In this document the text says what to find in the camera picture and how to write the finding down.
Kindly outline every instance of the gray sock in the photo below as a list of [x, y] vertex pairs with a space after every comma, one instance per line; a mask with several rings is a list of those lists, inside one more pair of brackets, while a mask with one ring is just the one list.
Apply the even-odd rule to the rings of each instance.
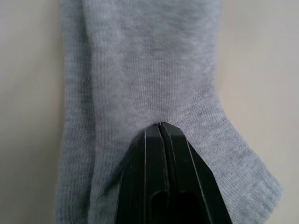
[[282, 189], [214, 90], [217, 0], [61, 0], [65, 128], [57, 224], [113, 224], [120, 162], [146, 127], [184, 132], [233, 223], [264, 223]]

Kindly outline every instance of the sock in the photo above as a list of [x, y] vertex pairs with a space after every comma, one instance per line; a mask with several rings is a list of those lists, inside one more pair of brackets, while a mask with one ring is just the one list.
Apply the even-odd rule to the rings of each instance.
[[113, 224], [121, 161], [148, 126], [179, 127], [235, 224], [264, 223], [282, 189], [214, 89], [218, 0], [61, 0], [66, 75], [57, 224]]

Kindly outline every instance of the beige wall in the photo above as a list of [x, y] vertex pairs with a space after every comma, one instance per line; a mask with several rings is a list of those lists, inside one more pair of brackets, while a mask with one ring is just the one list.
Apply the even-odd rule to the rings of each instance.
[[[285, 188], [269, 224], [299, 220], [298, 8], [294, 0], [227, 0], [221, 20], [221, 101]], [[61, 51], [58, 0], [1, 1], [1, 224], [53, 223]]]

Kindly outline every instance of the gray cotton fabric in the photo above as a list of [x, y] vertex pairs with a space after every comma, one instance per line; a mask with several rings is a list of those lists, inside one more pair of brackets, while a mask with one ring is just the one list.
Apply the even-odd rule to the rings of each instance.
[[211, 168], [234, 224], [264, 223], [282, 189], [214, 89], [218, 0], [61, 0], [65, 124], [56, 224], [113, 224], [133, 138], [168, 122]]

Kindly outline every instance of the knit fabric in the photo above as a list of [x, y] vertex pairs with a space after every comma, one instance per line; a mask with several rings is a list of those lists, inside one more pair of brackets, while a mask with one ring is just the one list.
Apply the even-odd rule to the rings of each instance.
[[148, 126], [179, 127], [234, 224], [264, 223], [282, 189], [214, 89], [218, 0], [61, 0], [65, 124], [56, 224], [113, 224], [122, 158]]

